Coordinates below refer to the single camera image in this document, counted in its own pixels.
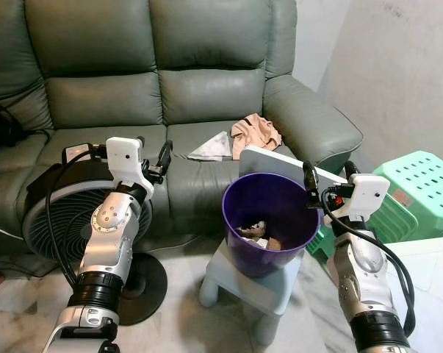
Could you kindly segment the purple plastic rubbish bin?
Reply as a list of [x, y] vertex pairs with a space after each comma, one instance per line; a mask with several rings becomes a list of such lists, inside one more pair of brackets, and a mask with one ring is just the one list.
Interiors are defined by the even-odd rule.
[[[235, 179], [222, 199], [232, 262], [249, 278], [262, 278], [292, 261], [320, 229], [323, 212], [306, 206], [304, 186], [278, 174], [248, 174]], [[265, 222], [265, 234], [282, 249], [260, 249], [238, 233], [241, 227]]]

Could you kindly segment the brown crumpled trash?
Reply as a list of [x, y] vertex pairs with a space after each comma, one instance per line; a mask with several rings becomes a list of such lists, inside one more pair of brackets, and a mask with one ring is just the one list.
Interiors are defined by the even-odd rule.
[[247, 226], [236, 227], [235, 231], [255, 248], [264, 250], [283, 250], [284, 244], [277, 238], [265, 221], [258, 221]]

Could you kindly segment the white flat board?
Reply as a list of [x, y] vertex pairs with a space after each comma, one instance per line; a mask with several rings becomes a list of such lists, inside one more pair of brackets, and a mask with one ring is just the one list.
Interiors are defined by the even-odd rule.
[[[295, 158], [279, 154], [279, 152], [268, 151], [256, 146], [248, 146], [241, 152], [238, 162], [238, 177], [249, 174], [277, 174], [306, 186], [304, 163]], [[328, 186], [345, 184], [345, 178], [316, 167], [317, 188], [325, 191]]]

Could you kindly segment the green slatted plastic stool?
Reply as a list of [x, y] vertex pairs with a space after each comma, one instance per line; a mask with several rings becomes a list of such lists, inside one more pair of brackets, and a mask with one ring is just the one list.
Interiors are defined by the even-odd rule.
[[[330, 226], [330, 218], [323, 215], [322, 224], [315, 238], [306, 245], [306, 251], [331, 257], [335, 252], [336, 236]], [[398, 243], [418, 239], [418, 219], [395, 199], [385, 198], [382, 206], [367, 222], [375, 229], [384, 243]]]

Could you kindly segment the grey-green leather sofa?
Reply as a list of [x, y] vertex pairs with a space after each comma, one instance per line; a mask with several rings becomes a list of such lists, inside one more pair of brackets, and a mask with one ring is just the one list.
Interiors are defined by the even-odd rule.
[[76, 144], [142, 137], [154, 160], [172, 141], [138, 252], [224, 235], [238, 162], [187, 155], [247, 115], [339, 171], [362, 133], [292, 76], [295, 34], [295, 0], [0, 0], [0, 107], [29, 131], [0, 148], [0, 256], [29, 253], [27, 186]]

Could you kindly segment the pink crumpled cloth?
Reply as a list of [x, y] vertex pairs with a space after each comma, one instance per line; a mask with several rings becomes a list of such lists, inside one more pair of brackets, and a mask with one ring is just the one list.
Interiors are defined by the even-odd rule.
[[248, 146], [274, 151], [283, 144], [281, 133], [271, 121], [260, 114], [247, 115], [231, 127], [232, 159], [239, 160], [242, 151]]

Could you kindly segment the green perforated plastic stool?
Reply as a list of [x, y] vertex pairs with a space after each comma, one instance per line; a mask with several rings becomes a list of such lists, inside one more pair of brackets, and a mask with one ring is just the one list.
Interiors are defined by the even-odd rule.
[[417, 240], [443, 238], [443, 160], [413, 151], [379, 165], [375, 174], [390, 181], [394, 199], [418, 219]]

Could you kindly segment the black floor fan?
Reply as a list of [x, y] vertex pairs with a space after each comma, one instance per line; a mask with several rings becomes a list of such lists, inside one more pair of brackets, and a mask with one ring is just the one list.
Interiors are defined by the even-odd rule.
[[[116, 190], [106, 163], [98, 158], [73, 162], [61, 174], [63, 164], [48, 168], [27, 186], [26, 215], [22, 232], [27, 246], [60, 263], [69, 279], [81, 268], [90, 239], [90, 216]], [[134, 252], [153, 218], [153, 203], [140, 202], [138, 231], [132, 246], [129, 279], [118, 297], [118, 323], [137, 325], [150, 318], [162, 305], [168, 288], [164, 266], [154, 256]]]

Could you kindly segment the pale blue plastic stool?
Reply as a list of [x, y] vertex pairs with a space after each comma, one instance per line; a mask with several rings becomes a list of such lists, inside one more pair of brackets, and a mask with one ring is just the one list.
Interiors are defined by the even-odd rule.
[[275, 339], [279, 321], [286, 312], [302, 259], [303, 255], [299, 254], [284, 268], [270, 275], [249, 278], [235, 268], [234, 256], [227, 241], [223, 240], [206, 267], [200, 288], [200, 303], [205, 308], [211, 308], [217, 303], [219, 291], [224, 289], [242, 303], [259, 310], [262, 316], [253, 324], [252, 334], [257, 343], [268, 346]]

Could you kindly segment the black bag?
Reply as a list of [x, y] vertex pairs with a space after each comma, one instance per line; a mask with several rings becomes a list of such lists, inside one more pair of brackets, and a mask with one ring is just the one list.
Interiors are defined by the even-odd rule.
[[0, 147], [12, 147], [29, 135], [12, 112], [0, 105]]

